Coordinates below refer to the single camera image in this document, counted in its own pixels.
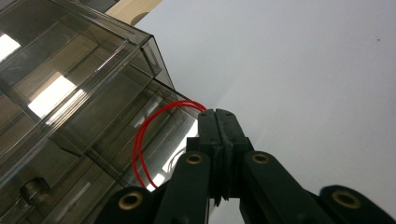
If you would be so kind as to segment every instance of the red wire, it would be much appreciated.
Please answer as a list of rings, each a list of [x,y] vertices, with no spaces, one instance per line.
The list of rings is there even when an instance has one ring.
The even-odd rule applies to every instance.
[[[198,102],[191,101],[191,100],[183,100],[183,101],[173,102],[173,103],[171,103],[169,105],[166,105],[166,106],[162,107],[160,110],[158,110],[153,115],[148,117],[148,119],[146,119],[143,122],[143,124],[140,126],[139,130],[137,131],[137,133],[135,135],[135,138],[134,138],[134,149],[133,149],[133,152],[132,152],[132,166],[134,168],[134,174],[136,175],[137,181],[139,182],[140,186],[142,186],[142,188],[145,187],[145,184],[143,183],[143,180],[142,180],[140,174],[137,171],[136,161],[135,161],[136,151],[138,153],[138,157],[139,157],[140,163],[142,164],[143,171],[144,171],[146,177],[148,178],[148,182],[155,189],[157,188],[157,186],[152,181],[151,176],[149,175],[149,170],[148,170],[147,165],[146,165],[146,163],[144,161],[144,158],[143,158],[142,143],[143,143],[143,138],[144,138],[145,131],[146,131],[147,127],[149,126],[149,124],[156,117],[158,117],[163,111],[166,111],[166,110],[174,108],[174,107],[179,107],[179,106],[191,107],[191,108],[194,108],[194,109],[196,109],[196,110],[198,110],[200,112],[203,112],[203,111],[206,110],[206,108],[203,105],[199,104]]]
[[[167,110],[167,109],[170,109],[170,108],[173,108],[173,107],[177,107],[177,106],[188,106],[188,107],[195,108],[195,109],[197,109],[197,110],[199,110],[199,111],[204,111],[204,110],[205,110],[205,107],[204,107],[204,106],[202,106],[202,105],[200,105],[200,104],[198,104],[198,103],[196,103],[196,102],[192,102],[192,101],[174,102],[174,103],[172,103],[172,104],[166,105],[165,107],[163,107],[162,109],[160,109],[159,111],[157,111],[155,114],[153,114],[152,116],[150,116],[150,117],[142,124],[142,126],[140,127],[139,132],[138,132],[138,134],[137,134],[137,135],[138,135],[138,136],[137,136],[137,140],[135,139],[135,148],[134,148],[134,153],[133,153],[133,166],[134,166],[134,172],[135,172],[135,174],[137,174],[136,177],[138,178],[138,181],[139,181],[140,185],[142,185],[142,187],[144,187],[144,184],[143,184],[143,181],[141,180],[141,178],[140,178],[140,176],[139,176],[139,174],[138,174],[138,172],[137,172],[137,169],[136,169],[136,166],[135,166],[135,163],[134,163],[134,161],[135,161],[134,155],[135,155],[135,153],[136,153],[136,149],[138,150],[139,159],[140,159],[140,161],[141,161],[141,163],[142,163],[143,170],[144,170],[146,176],[148,177],[148,181],[150,182],[150,184],[151,184],[154,188],[156,188],[157,186],[153,183],[151,177],[149,176],[149,171],[148,171],[148,169],[147,169],[147,165],[145,164],[144,159],[143,159],[143,156],[142,156],[141,145],[142,145],[142,141],[143,141],[144,132],[146,131],[147,127],[149,126],[149,123],[150,123],[153,119],[155,119],[158,115],[160,115],[163,111],[165,111],[165,110]]]

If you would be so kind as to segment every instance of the screw hole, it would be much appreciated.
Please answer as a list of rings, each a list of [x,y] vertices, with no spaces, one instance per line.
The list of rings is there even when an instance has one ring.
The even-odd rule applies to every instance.
[[[187,158],[187,162],[189,164],[199,164],[202,162],[202,157],[198,154],[193,154]]]
[[[269,161],[268,157],[263,155],[263,154],[254,154],[252,156],[252,159],[255,162],[260,163],[260,164],[265,164],[265,163],[267,163]]]
[[[122,210],[131,210],[138,207],[142,202],[143,195],[138,191],[132,191],[120,198],[119,207]]]
[[[361,207],[361,201],[346,190],[337,190],[332,194],[332,198],[344,207],[357,209]]]

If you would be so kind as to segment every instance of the black metal bracket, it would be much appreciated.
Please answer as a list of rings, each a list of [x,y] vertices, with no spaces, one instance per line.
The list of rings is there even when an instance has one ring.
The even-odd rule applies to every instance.
[[[235,115],[206,110],[199,137],[189,138],[172,178],[153,192],[130,187],[116,193],[96,223],[208,222],[209,198],[240,199],[246,223],[392,223],[386,212],[353,189],[303,189],[272,155],[255,151]]]

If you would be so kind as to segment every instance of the transparent plastic box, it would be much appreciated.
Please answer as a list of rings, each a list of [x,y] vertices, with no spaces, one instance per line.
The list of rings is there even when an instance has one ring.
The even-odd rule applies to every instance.
[[[20,0],[0,11],[0,49],[0,223],[92,223],[137,185],[137,129],[184,98],[153,36],[77,1]],[[150,124],[153,176],[169,178],[195,116],[178,108]]]

